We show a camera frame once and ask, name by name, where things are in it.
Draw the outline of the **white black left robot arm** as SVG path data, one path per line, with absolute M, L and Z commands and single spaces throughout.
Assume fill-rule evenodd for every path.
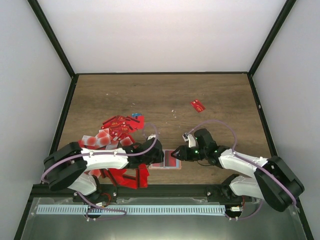
M 53 192 L 71 189 L 80 192 L 89 201 L 97 202 L 102 189 L 91 175 L 92 170 L 138 169 L 141 165 L 163 162 L 161 142 L 152 136 L 142 144 L 131 144 L 111 150 L 88 149 L 71 142 L 44 159 L 41 180 Z

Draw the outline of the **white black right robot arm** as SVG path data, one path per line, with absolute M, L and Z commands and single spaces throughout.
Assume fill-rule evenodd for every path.
M 223 184 L 223 198 L 229 202 L 239 196 L 264 200 L 271 208 L 283 212 L 296 204 L 305 187 L 285 161 L 279 156 L 254 157 L 239 153 L 232 148 L 218 145 L 211 133 L 201 128 L 193 134 L 183 135 L 186 145 L 171 153 L 180 161 L 206 160 L 209 165 L 237 173 Z

